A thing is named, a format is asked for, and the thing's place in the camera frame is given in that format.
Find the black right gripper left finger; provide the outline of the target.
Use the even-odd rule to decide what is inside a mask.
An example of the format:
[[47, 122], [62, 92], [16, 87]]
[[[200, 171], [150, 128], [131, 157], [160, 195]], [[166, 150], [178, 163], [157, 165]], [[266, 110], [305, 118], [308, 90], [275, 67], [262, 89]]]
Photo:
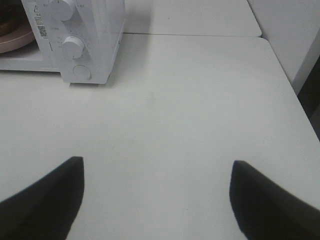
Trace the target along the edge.
[[84, 159], [73, 156], [0, 202], [2, 240], [65, 240], [84, 196]]

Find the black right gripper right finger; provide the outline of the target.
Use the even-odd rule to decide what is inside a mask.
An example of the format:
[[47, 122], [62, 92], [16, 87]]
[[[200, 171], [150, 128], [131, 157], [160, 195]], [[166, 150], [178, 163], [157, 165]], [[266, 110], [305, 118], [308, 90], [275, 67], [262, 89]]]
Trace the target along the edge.
[[248, 240], [318, 240], [320, 211], [243, 160], [233, 162], [229, 200]]

